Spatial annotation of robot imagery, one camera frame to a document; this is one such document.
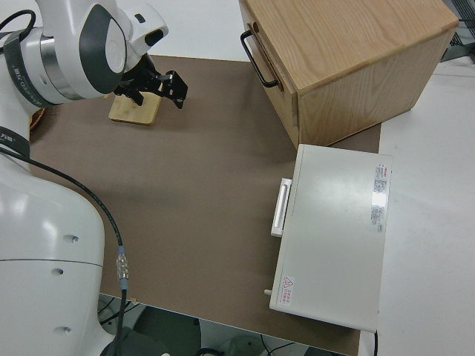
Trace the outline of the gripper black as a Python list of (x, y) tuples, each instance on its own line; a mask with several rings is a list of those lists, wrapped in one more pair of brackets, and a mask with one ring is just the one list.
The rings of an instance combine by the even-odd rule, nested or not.
[(183, 108), (188, 92), (188, 85), (178, 72), (170, 70), (163, 78), (155, 69), (150, 55), (143, 55), (138, 63), (122, 76), (122, 83), (115, 89), (117, 96), (126, 96), (135, 104), (142, 106), (144, 97), (140, 92), (155, 93), (170, 99), (178, 109)]

